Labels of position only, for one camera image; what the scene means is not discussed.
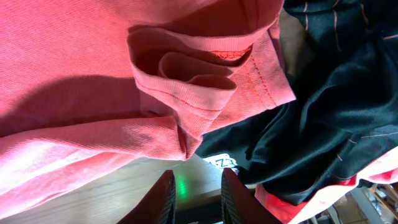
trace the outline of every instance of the wooden surface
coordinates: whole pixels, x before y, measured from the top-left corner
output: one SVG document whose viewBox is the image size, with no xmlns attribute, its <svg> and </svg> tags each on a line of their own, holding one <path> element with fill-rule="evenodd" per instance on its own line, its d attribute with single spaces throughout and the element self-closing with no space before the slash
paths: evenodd
<svg viewBox="0 0 398 224">
<path fill-rule="evenodd" d="M 196 155 L 186 162 L 138 159 L 0 223 L 116 223 L 138 204 L 167 169 L 174 171 L 177 209 L 203 203 L 211 195 L 220 193 L 221 171 Z"/>
</svg>

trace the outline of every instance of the pink fabric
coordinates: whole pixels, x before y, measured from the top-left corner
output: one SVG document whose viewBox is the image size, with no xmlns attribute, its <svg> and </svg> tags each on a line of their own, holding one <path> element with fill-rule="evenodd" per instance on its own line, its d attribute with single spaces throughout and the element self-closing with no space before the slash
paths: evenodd
<svg viewBox="0 0 398 224">
<path fill-rule="evenodd" d="M 378 184 L 398 181 L 398 147 L 387 152 L 358 172 L 355 177 L 339 185 L 327 186 L 319 190 L 308 202 L 293 206 L 267 193 L 262 185 L 256 187 L 256 198 L 283 223 L 299 223 L 332 206 L 338 199 L 353 190 L 360 179 Z"/>
<path fill-rule="evenodd" d="M 282 0 L 4 4 L 0 218 L 295 99 Z"/>
</svg>

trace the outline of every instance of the red fabric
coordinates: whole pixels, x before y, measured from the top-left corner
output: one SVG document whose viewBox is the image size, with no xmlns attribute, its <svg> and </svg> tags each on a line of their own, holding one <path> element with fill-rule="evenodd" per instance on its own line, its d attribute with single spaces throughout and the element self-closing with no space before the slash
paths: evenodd
<svg viewBox="0 0 398 224">
<path fill-rule="evenodd" d="M 282 0 L 4 4 L 0 218 L 295 99 Z"/>
<path fill-rule="evenodd" d="M 296 224 L 332 206 L 338 199 L 353 190 L 359 184 L 360 179 L 378 184 L 398 182 L 397 158 L 398 147 L 373 161 L 350 180 L 320 189 L 308 202 L 303 202 L 297 206 L 279 200 L 266 192 L 262 185 L 256 186 L 255 196 L 282 223 Z"/>
</svg>

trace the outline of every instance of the green light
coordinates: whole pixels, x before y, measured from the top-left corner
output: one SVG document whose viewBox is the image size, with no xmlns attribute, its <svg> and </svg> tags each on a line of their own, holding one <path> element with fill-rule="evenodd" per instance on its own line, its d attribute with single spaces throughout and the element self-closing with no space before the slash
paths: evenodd
<svg viewBox="0 0 398 224">
<path fill-rule="evenodd" d="M 177 196 L 181 199 L 186 199 L 188 196 L 187 182 L 184 176 L 180 175 L 176 178 L 177 180 Z"/>
</svg>

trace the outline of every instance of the black fabric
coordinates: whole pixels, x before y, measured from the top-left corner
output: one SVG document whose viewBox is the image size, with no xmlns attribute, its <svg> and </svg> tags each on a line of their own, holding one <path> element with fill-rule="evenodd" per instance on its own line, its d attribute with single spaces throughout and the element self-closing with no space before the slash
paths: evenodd
<svg viewBox="0 0 398 224">
<path fill-rule="evenodd" d="M 395 3 L 286 1 L 288 13 L 308 20 L 320 56 L 292 86 L 297 101 L 204 135 L 196 153 L 228 153 L 245 184 L 297 205 L 396 147 Z"/>
</svg>

